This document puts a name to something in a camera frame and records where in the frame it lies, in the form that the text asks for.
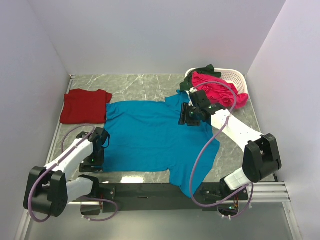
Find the white wall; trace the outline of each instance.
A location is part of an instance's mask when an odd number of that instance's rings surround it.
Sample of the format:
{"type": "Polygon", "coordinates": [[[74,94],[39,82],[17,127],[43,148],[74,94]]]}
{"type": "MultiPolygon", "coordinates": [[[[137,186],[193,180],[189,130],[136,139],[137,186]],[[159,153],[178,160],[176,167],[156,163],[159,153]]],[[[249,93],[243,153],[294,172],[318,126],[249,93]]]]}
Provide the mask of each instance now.
{"type": "Polygon", "coordinates": [[[0,1],[0,239],[14,238],[28,173],[46,161],[68,75],[27,0],[0,1]]]}
{"type": "Polygon", "coordinates": [[[247,81],[260,126],[278,141],[306,240],[320,236],[320,1],[287,0],[247,81]]]}
{"type": "Polygon", "coordinates": [[[70,74],[246,74],[285,0],[29,0],[70,74]]]}

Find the white laundry basket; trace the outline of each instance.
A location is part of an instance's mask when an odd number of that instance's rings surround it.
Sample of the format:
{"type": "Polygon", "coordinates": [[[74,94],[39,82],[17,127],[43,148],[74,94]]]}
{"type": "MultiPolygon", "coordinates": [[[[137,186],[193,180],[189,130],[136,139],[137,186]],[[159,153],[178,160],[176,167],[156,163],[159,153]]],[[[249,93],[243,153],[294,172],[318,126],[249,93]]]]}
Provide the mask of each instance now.
{"type": "MultiPolygon", "coordinates": [[[[197,69],[198,67],[194,67],[189,69],[185,73],[185,78],[188,76],[188,74],[197,69]]],[[[248,87],[245,80],[245,77],[238,72],[237,70],[232,69],[224,69],[224,68],[215,68],[215,72],[221,73],[221,79],[225,80],[228,84],[234,84],[235,88],[238,90],[239,94],[248,94],[248,87]]]]}

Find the red cloth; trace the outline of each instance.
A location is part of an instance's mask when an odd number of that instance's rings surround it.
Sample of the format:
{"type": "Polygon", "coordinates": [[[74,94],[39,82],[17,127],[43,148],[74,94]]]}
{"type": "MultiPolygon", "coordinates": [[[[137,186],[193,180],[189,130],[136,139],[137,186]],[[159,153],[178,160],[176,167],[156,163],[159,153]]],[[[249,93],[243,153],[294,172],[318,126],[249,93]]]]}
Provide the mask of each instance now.
{"type": "MultiPolygon", "coordinates": [[[[234,91],[234,93],[236,94],[236,109],[242,108],[246,105],[249,98],[248,94],[238,94],[238,90],[232,83],[227,83],[225,80],[222,80],[215,76],[200,74],[197,72],[194,72],[192,75],[192,85],[195,87],[199,84],[209,81],[216,81],[219,83],[226,84],[234,91]]],[[[197,89],[204,90],[205,94],[207,95],[208,99],[212,104],[219,103],[224,107],[231,107],[234,104],[234,96],[225,86],[216,83],[208,83],[198,87],[197,89]]]]}
{"type": "Polygon", "coordinates": [[[104,90],[70,90],[64,95],[64,107],[60,116],[62,124],[104,124],[107,115],[107,103],[112,94],[104,90]]]}

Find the marble tabletop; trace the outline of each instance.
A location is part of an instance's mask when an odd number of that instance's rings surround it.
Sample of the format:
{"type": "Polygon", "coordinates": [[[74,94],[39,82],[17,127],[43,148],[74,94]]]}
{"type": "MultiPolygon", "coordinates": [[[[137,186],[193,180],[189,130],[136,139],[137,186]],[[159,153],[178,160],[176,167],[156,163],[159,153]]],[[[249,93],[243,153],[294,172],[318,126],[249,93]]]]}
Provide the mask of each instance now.
{"type": "MultiPolygon", "coordinates": [[[[164,101],[165,97],[176,94],[179,89],[179,83],[183,80],[184,74],[75,75],[71,78],[70,89],[105,90],[113,94],[111,103],[131,100],[164,101]]],[[[249,127],[260,132],[250,99],[245,107],[235,110],[233,115],[249,127]]],[[[76,124],[59,125],[49,161],[54,160],[61,154],[62,138],[76,126],[76,124]]],[[[96,126],[103,127],[104,124],[96,124],[96,126]]],[[[83,127],[72,132],[64,142],[64,149],[72,144],[77,134],[82,131],[89,132],[89,130],[90,127],[83,127]]],[[[220,149],[212,170],[204,180],[205,182],[218,182],[221,178],[242,166],[242,150],[224,133],[220,134],[217,140],[220,142],[220,149]]],[[[100,183],[168,183],[170,177],[169,170],[159,172],[95,172],[86,174],[98,177],[100,183]]],[[[76,171],[72,179],[76,179],[78,175],[80,173],[76,171]]],[[[263,181],[274,182],[275,178],[270,175],[263,181]]]]}

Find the blue t-shirt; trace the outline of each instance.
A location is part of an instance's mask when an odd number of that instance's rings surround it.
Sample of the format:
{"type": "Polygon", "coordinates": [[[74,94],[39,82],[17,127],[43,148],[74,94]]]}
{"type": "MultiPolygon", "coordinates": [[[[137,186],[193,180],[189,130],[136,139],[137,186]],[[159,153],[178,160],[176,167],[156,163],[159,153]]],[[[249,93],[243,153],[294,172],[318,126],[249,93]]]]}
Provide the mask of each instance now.
{"type": "MultiPolygon", "coordinates": [[[[104,172],[170,170],[170,183],[188,196],[192,168],[212,127],[178,125],[185,92],[163,101],[121,101],[107,104],[104,128],[110,145],[104,150],[104,172]]],[[[214,140],[202,155],[192,183],[193,193],[212,169],[220,143],[214,140]]]]}

